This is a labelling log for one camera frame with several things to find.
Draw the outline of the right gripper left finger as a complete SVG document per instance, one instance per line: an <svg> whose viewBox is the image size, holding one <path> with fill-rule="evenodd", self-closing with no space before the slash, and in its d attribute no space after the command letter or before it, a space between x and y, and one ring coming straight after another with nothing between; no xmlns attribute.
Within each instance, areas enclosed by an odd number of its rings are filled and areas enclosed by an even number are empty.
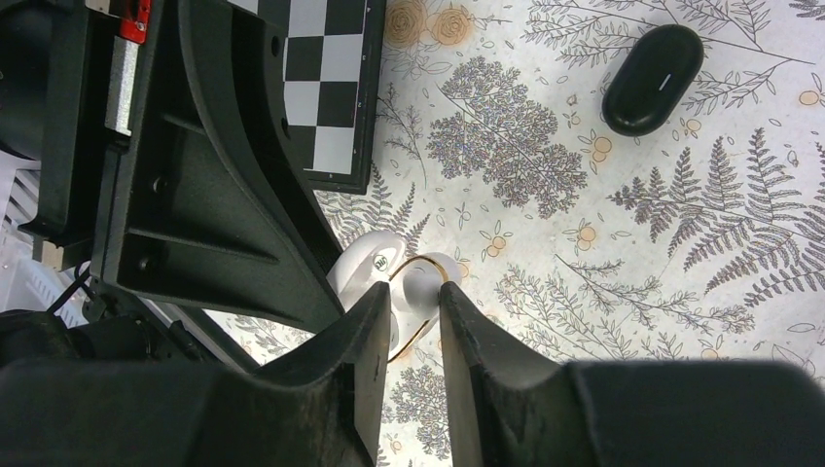
<svg viewBox="0 0 825 467"><path fill-rule="evenodd" d="M256 373L275 394L271 466L377 464L390 339L390 292L379 281L339 320Z"/></svg>

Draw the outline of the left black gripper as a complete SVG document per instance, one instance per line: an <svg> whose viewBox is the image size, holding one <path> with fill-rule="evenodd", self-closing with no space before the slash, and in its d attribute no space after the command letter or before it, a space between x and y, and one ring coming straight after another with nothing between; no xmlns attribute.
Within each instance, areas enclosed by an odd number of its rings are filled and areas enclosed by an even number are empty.
<svg viewBox="0 0 825 467"><path fill-rule="evenodd" d="M129 8L148 29L119 133L121 20L1 5L1 146L42 165L23 230L135 296L322 331L343 313L326 277L341 247L292 164L285 30L227 1Z"/></svg>

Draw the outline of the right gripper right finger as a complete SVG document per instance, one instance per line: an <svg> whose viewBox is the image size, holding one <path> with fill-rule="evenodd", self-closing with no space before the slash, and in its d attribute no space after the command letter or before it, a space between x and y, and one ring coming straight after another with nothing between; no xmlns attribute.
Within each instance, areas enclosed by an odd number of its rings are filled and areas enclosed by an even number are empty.
<svg viewBox="0 0 825 467"><path fill-rule="evenodd" d="M570 370L493 323L455 283L439 300L453 464L580 465Z"/></svg>

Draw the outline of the white earbud case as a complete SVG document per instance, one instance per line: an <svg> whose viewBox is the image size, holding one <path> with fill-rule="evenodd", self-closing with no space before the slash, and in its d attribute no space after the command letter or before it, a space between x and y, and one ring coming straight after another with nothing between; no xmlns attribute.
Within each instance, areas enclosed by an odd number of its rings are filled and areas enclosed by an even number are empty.
<svg viewBox="0 0 825 467"><path fill-rule="evenodd" d="M351 308L376 282L390 292L388 361L393 362L435 326L443 284L459 285L462 274L450 256L407 255L409 243L390 231L365 233L346 247L327 274L341 305Z"/></svg>

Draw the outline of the black earbud charging case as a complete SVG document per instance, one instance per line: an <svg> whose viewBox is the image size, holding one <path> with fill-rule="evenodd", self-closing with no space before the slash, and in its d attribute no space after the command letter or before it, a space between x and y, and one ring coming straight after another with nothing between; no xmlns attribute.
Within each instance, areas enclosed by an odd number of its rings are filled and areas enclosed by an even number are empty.
<svg viewBox="0 0 825 467"><path fill-rule="evenodd" d="M684 25L646 32L631 48L601 103L605 123L622 136L647 135L669 118L704 58L699 35Z"/></svg>

